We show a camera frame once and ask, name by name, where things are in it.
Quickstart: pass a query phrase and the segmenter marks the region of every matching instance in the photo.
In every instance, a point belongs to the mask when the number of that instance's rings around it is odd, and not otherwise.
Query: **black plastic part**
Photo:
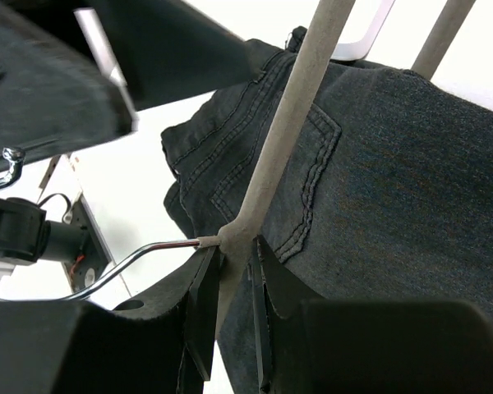
[[[220,254],[208,254],[188,292],[185,342],[200,376],[210,380],[214,358],[215,319],[219,299]]]
[[[45,245],[41,259],[74,262],[85,243],[87,232],[66,223],[50,222],[45,224]]]
[[[97,226],[92,223],[93,215],[83,196],[73,204],[71,213],[71,225],[80,228],[85,233],[83,246],[76,251],[75,256],[80,258],[80,261],[77,262],[75,258],[64,264],[71,288],[77,292],[97,280],[112,258]]]
[[[217,254],[216,248],[197,250],[131,299],[143,304],[137,309],[109,312],[79,301],[0,302],[0,394],[201,394],[203,378],[182,333],[191,314],[192,283],[216,283],[206,281],[216,271],[203,263],[219,261]],[[211,323],[215,330],[215,320]],[[213,336],[206,340],[196,343],[203,346],[199,353],[214,344]]]
[[[46,212],[25,199],[0,199],[0,261],[30,265],[42,253]]]
[[[493,327],[468,302],[325,300],[255,245],[270,392],[493,394]]]
[[[258,256],[254,243],[252,255]],[[265,284],[259,259],[251,260],[252,301],[254,303],[254,329],[256,330],[257,378],[260,392],[269,392],[272,374],[272,351],[270,349],[269,316],[265,305]]]
[[[137,111],[254,76],[245,44],[184,1],[88,3],[99,16]]]
[[[74,11],[86,7],[84,0],[2,0],[24,18],[60,39],[94,64],[90,47]]]

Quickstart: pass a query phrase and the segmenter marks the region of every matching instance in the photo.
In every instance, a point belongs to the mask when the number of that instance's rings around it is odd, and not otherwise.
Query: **dark gray jeans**
[[[188,237],[235,218],[304,34],[250,41],[260,76],[163,133],[165,205]],[[461,298],[493,320],[493,112],[411,71],[331,63],[263,235],[327,298]],[[257,392],[247,274],[219,346],[234,391]]]

